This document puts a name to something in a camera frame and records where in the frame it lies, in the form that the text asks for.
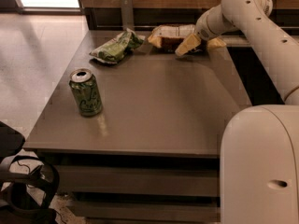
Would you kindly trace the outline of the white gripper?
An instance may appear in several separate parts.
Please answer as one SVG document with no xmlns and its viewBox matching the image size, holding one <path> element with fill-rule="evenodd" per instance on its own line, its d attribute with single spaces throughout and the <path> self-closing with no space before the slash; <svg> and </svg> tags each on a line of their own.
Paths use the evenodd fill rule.
<svg viewBox="0 0 299 224">
<path fill-rule="evenodd" d="M 222 14 L 221 6 L 213 7 L 200 16 L 195 24 L 195 34 L 185 37 L 175 53 L 179 57 L 183 56 L 200 46 L 201 39 L 208 41 L 232 29 L 233 25 Z"/>
</svg>

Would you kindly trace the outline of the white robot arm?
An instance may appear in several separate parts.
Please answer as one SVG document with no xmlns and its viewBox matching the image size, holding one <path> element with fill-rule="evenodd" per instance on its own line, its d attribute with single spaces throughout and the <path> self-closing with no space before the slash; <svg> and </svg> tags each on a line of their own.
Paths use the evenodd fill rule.
<svg viewBox="0 0 299 224">
<path fill-rule="evenodd" d="M 237 113 L 221 141 L 221 224 L 299 224 L 299 43 L 274 24 L 271 0 L 221 0 L 177 55 L 228 31 L 249 41 L 282 99 Z"/>
</svg>

